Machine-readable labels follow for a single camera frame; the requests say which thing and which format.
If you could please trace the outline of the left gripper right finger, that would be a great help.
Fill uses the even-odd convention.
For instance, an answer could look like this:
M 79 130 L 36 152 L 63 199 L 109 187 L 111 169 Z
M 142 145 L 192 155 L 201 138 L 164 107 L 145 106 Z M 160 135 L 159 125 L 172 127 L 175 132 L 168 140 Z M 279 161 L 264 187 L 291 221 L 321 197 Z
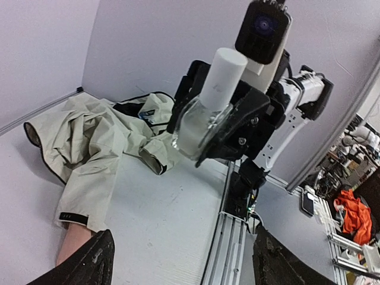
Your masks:
M 261 223 L 256 226 L 256 234 L 252 257 L 256 284 L 334 284 L 291 253 Z

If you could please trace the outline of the clear nail polish bottle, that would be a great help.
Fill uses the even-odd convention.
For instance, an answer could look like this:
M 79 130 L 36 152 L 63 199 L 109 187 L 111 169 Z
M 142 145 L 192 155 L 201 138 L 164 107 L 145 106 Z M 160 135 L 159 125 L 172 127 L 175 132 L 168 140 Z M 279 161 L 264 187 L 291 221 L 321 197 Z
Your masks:
M 192 99 L 181 111 L 176 122 L 172 146 L 183 156 L 196 161 L 216 133 L 227 121 L 232 104 L 223 110 L 212 111 L 198 97 Z

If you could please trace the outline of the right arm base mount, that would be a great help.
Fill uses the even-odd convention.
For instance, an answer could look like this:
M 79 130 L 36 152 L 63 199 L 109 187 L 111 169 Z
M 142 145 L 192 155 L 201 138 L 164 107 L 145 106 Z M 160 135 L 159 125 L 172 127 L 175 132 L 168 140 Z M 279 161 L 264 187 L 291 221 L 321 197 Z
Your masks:
M 257 200 L 260 187 L 266 183 L 268 172 L 257 166 L 251 159 L 246 159 L 238 172 L 230 177 L 225 212 L 247 219 L 248 208 Z

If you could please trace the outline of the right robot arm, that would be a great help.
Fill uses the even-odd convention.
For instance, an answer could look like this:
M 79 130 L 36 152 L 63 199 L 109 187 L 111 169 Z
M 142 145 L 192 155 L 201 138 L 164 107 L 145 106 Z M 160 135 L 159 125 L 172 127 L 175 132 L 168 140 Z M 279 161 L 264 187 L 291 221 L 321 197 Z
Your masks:
M 297 76 L 273 82 L 266 93 L 238 82 L 225 110 L 211 113 L 199 98 L 210 68 L 192 62 L 176 92 L 167 131 L 175 148 L 181 141 L 190 146 L 187 157 L 197 166 L 206 159 L 242 160 L 232 173 L 224 209 L 244 219 L 280 153 L 324 110 L 333 84 L 303 66 Z

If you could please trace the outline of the white nail polish cap brush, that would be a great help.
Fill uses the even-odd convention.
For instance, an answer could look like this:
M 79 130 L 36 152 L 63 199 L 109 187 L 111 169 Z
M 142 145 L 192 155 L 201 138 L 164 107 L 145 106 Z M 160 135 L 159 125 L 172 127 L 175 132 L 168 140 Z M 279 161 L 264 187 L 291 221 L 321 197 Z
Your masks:
M 246 56 L 240 52 L 228 47 L 217 49 L 199 94 L 201 104 L 213 112 L 224 110 L 247 64 Z

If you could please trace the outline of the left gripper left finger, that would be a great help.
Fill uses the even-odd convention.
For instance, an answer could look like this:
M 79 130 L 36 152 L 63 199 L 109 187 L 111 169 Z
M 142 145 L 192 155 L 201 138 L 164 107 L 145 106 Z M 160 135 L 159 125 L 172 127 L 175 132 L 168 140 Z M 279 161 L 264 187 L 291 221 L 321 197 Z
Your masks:
M 29 282 L 39 284 L 112 284 L 115 242 L 107 229 L 96 233 L 59 266 Z

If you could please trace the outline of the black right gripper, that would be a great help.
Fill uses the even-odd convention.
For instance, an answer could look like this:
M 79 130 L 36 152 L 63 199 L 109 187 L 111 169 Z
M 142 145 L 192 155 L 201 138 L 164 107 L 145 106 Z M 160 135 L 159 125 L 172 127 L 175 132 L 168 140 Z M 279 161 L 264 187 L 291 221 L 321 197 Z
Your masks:
M 274 130 L 284 121 L 282 96 L 275 83 L 287 69 L 281 59 L 266 93 L 239 80 L 222 110 L 213 111 L 201 100 L 211 65 L 195 60 L 182 77 L 166 131 L 173 146 L 199 167 L 206 159 L 254 159 Z

